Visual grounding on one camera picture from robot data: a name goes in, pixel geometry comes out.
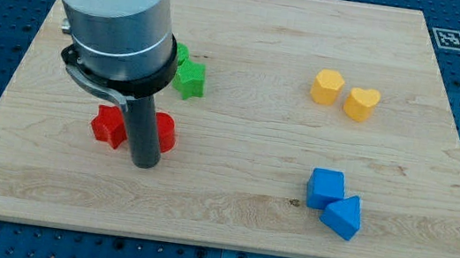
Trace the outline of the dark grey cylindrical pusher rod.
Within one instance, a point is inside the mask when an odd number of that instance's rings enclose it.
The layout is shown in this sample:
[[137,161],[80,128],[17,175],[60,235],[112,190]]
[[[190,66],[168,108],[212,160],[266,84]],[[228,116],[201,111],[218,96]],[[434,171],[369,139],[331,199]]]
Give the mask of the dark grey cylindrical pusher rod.
[[153,168],[161,158],[155,111],[152,95],[126,98],[123,117],[131,158],[133,164],[143,169]]

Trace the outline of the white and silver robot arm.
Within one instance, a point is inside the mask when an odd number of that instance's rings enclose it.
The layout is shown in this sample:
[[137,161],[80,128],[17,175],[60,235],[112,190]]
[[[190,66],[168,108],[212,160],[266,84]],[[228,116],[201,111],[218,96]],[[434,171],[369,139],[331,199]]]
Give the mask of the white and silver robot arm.
[[61,52],[82,89],[122,111],[133,163],[159,163],[155,94],[177,71],[170,0],[62,0],[72,44]]

